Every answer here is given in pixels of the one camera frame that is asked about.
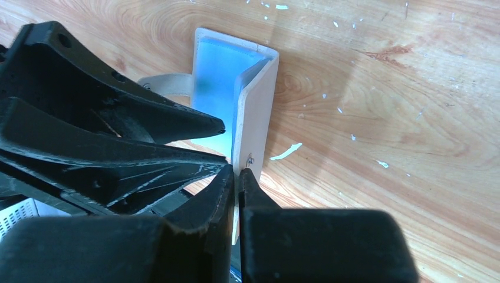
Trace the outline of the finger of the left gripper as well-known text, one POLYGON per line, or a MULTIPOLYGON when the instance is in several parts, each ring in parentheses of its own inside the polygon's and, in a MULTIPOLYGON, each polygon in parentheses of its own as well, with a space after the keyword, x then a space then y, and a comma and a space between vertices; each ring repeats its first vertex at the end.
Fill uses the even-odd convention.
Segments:
POLYGON ((1 190, 69 214, 140 214, 225 165, 222 156, 93 133, 17 97, 1 100, 1 190))
POLYGON ((66 123, 156 144, 217 136, 217 117, 144 88, 94 55, 57 21, 26 24, 1 47, 1 97, 66 123))

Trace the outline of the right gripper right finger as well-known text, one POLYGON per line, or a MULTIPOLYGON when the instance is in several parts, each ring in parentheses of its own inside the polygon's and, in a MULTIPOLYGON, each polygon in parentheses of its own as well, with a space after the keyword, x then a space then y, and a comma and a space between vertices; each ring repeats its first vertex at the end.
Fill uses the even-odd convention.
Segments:
POLYGON ((244 282, 417 282, 403 232, 373 209, 282 208, 251 169, 238 183, 244 282))

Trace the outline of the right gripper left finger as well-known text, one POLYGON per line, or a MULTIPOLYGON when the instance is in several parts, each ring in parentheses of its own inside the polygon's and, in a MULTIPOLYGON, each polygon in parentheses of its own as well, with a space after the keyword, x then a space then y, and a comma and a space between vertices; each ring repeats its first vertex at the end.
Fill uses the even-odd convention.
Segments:
POLYGON ((37 217, 1 241, 2 282, 228 282, 234 174, 164 217, 37 217))

